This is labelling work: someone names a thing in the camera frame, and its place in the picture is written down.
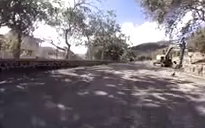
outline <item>curb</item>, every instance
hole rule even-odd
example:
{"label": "curb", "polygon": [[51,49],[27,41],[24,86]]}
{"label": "curb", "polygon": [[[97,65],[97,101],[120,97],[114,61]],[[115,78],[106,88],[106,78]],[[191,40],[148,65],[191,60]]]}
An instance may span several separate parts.
{"label": "curb", "polygon": [[199,78],[199,79],[205,80],[205,77],[203,77],[203,76],[198,76],[198,75],[194,75],[194,74],[192,74],[192,73],[183,72],[183,71],[179,71],[179,73],[180,73],[180,74],[183,74],[183,75],[191,76],[191,77],[194,77],[194,78]]}

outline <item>house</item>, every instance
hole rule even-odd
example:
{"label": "house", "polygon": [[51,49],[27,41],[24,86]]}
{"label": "house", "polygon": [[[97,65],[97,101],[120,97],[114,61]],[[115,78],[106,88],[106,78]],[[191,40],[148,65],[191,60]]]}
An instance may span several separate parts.
{"label": "house", "polygon": [[[13,58],[12,52],[6,50],[5,46],[6,46],[6,41],[12,40],[12,38],[14,38],[14,35],[15,34],[12,31],[10,31],[5,35],[0,35],[0,58],[2,59]],[[20,58],[36,58],[40,42],[41,42],[40,39],[31,36],[24,36],[21,42]]]}
{"label": "house", "polygon": [[[5,34],[6,39],[16,38],[16,33],[10,31]],[[37,39],[33,36],[23,36],[21,42],[21,55],[20,58],[36,58],[38,55],[38,50],[40,48],[40,43],[42,40]]]}
{"label": "house", "polygon": [[[64,48],[64,50],[59,50],[52,47],[39,47],[38,50],[38,58],[42,59],[65,59],[67,54],[67,48]],[[76,54],[74,54],[72,51],[69,53],[69,59],[71,60],[81,60],[82,58]]]}
{"label": "house", "polygon": [[[13,54],[6,49],[6,42],[12,42],[16,39],[16,34],[13,31],[5,35],[0,35],[0,58],[11,59]],[[20,58],[44,58],[44,59],[65,59],[67,48],[64,50],[58,50],[52,47],[41,47],[42,40],[34,38],[32,36],[23,36],[21,42],[21,55]],[[81,59],[70,51],[69,59]]]}
{"label": "house", "polygon": [[64,51],[52,47],[40,47],[38,49],[38,58],[43,59],[64,59],[66,53]]}

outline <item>tree trunk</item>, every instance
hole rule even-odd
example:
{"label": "tree trunk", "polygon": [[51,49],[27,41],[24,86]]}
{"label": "tree trunk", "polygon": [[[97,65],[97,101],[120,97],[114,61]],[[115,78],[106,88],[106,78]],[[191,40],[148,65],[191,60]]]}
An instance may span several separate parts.
{"label": "tree trunk", "polygon": [[21,53],[21,43],[22,43],[22,35],[20,32],[17,32],[17,45],[16,48],[13,51],[14,59],[20,59],[20,53]]}
{"label": "tree trunk", "polygon": [[65,58],[66,59],[70,59],[69,58],[69,53],[70,53],[70,47],[71,47],[71,44],[69,44],[69,41],[68,41],[68,34],[69,34],[69,32],[70,32],[70,29],[66,29],[66,31],[65,31],[65,43],[66,43],[66,45],[67,45],[67,52],[66,52],[66,56],[65,56]]}
{"label": "tree trunk", "polygon": [[183,66],[184,53],[185,53],[185,42],[183,41],[181,45],[181,56],[180,56],[179,68]]}
{"label": "tree trunk", "polygon": [[89,36],[86,36],[87,37],[87,40],[88,40],[88,56],[89,56],[89,59],[92,60],[92,46],[91,46],[91,43],[90,43],[90,38]]}
{"label": "tree trunk", "polygon": [[104,60],[104,48],[102,49],[102,52],[101,52],[101,60]]}

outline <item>sidewalk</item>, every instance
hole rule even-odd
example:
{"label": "sidewalk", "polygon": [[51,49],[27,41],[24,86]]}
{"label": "sidewalk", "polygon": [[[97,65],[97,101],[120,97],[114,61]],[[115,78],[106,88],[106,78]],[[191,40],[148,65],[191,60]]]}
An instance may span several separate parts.
{"label": "sidewalk", "polygon": [[196,81],[196,82],[199,82],[201,84],[205,84],[205,77],[203,77],[203,76],[198,76],[198,75],[184,72],[184,71],[177,71],[177,76],[179,78],[183,78],[186,80]]}

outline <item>blue sky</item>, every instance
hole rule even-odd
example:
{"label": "blue sky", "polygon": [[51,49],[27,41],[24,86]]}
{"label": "blue sky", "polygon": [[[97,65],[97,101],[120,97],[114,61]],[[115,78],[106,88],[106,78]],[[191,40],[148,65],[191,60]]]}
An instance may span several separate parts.
{"label": "blue sky", "polygon": [[132,22],[142,24],[146,21],[145,15],[135,0],[107,0],[105,9],[114,9],[120,24]]}

